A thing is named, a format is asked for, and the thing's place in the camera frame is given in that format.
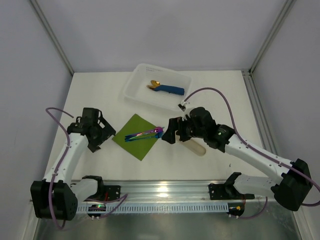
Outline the green paper napkin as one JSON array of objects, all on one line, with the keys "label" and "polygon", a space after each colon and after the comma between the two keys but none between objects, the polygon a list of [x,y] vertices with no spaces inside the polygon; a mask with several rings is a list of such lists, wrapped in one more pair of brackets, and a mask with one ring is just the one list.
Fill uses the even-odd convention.
[{"label": "green paper napkin", "polygon": [[142,161],[158,139],[149,138],[125,142],[125,136],[146,133],[155,128],[155,125],[140,117],[138,114],[134,114],[122,129],[116,133],[112,140],[129,154]]}]

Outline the iridescent blue fork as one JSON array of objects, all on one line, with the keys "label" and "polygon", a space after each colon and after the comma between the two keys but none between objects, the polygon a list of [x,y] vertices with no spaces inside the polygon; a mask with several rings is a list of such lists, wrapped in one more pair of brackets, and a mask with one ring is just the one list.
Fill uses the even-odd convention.
[{"label": "iridescent blue fork", "polygon": [[143,132],[137,134],[126,135],[124,137],[125,142],[133,142],[144,139],[159,139],[163,136],[163,133]]}]

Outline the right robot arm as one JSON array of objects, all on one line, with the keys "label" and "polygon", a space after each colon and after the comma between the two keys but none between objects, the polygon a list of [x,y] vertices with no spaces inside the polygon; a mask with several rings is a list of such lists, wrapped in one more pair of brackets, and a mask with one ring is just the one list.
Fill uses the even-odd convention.
[{"label": "right robot arm", "polygon": [[210,148],[237,157],[264,173],[264,177],[233,173],[225,182],[226,192],[252,194],[274,198],[282,207],[298,211],[310,192],[313,183],[308,164],[302,159],[295,161],[279,157],[241,139],[236,131],[218,124],[204,107],[191,109],[182,117],[169,119],[162,140],[175,144],[202,139]]}]

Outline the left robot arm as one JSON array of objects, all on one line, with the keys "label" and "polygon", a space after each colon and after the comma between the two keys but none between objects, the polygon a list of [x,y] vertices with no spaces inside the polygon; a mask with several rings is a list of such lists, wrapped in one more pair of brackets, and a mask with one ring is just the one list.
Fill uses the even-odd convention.
[{"label": "left robot arm", "polygon": [[85,150],[92,153],[116,130],[97,108],[85,107],[68,127],[61,127],[66,136],[53,166],[42,180],[35,180],[31,187],[31,199],[35,216],[39,219],[71,221],[78,205],[91,198],[100,200],[106,193],[102,177],[86,175],[79,183],[72,185],[72,177]]}]

